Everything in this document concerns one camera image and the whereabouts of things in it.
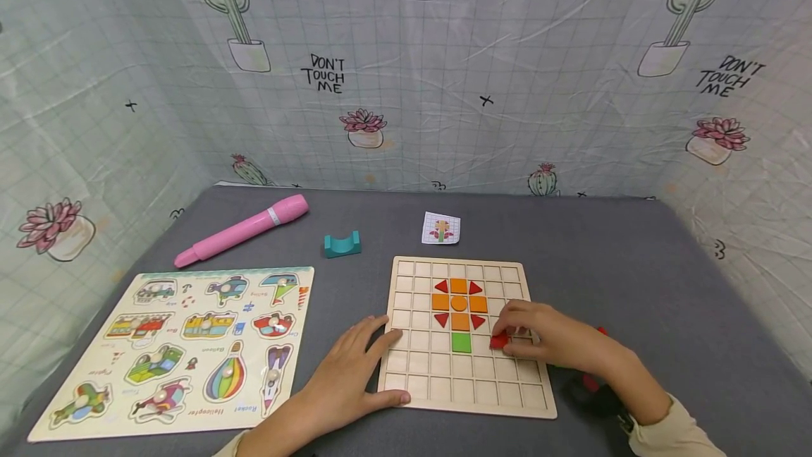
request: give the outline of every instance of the wooden grid board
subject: wooden grid board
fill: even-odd
[[[386,331],[404,335],[381,361],[379,391],[406,389],[408,408],[556,418],[546,365],[490,349],[511,298],[530,300],[520,263],[395,256]]]

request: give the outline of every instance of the child's left hand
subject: child's left hand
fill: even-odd
[[[401,330],[390,330],[367,350],[372,334],[388,320],[370,316],[344,332],[302,391],[242,437],[237,456],[288,456],[373,411],[409,403],[406,391],[365,391],[375,366],[402,335]]]

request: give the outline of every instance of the wooden puzzle board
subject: wooden puzzle board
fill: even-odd
[[[313,267],[135,277],[28,441],[250,428],[290,397]]]
[[[386,331],[404,335],[381,361],[379,391],[406,389],[408,408],[556,418],[546,366],[490,349],[511,298],[530,300],[520,263],[395,256]]]

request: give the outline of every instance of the green square block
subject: green square block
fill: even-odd
[[[470,353],[471,334],[452,334],[452,351]]]

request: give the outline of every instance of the child's right hand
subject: child's right hand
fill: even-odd
[[[512,334],[521,328],[533,330],[539,335],[539,343],[510,343],[503,349],[506,355],[541,360],[603,377],[631,353],[615,339],[545,303],[511,300],[493,325],[493,335],[502,330]]]

